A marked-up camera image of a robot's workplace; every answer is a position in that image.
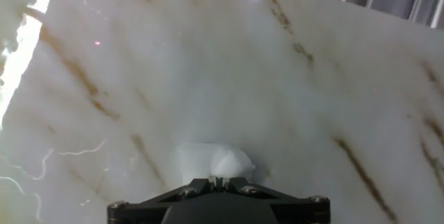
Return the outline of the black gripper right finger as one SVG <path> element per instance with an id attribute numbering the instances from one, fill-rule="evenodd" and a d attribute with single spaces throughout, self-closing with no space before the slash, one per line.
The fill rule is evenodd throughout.
<path id="1" fill-rule="evenodd" d="M 223 189 L 225 193 L 261 203 L 270 209 L 278 223 L 330 223 L 330 199 L 326 196 L 297 198 L 245 178 L 224 178 Z"/>

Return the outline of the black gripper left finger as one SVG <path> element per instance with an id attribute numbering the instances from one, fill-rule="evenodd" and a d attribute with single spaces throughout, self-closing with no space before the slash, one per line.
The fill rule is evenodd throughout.
<path id="1" fill-rule="evenodd" d="M 108 224 L 161 223 L 170 207 L 198 196 L 214 193 L 215 183 L 209 179 L 193 179 L 141 203 L 120 200 L 107 206 Z"/>

